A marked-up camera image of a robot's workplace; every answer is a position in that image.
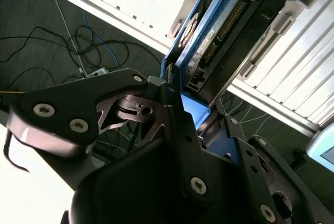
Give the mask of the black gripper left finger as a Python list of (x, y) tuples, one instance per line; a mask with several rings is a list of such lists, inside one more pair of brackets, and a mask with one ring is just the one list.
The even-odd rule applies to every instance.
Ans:
[(170, 64), (163, 77), (145, 78), (133, 69), (26, 92), (11, 105), (7, 127), (23, 144), (65, 159), (82, 159), (99, 135), (129, 121), (144, 127), (140, 149), (162, 144), (171, 155), (177, 191), (209, 206), (208, 169), (193, 118), (181, 99), (180, 70)]

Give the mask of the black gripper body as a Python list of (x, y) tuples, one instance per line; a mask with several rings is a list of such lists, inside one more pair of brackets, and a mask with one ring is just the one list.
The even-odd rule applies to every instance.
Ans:
[(77, 187), (69, 223), (255, 223), (241, 176), (226, 158), (203, 152), (213, 192), (209, 208), (186, 199), (175, 160), (158, 140), (88, 175)]

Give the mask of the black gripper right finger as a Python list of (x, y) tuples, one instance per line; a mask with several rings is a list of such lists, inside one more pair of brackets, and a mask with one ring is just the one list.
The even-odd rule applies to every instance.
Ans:
[(216, 102), (223, 152), (241, 174), (248, 223), (326, 223), (326, 208), (262, 137), (244, 140), (241, 124)]

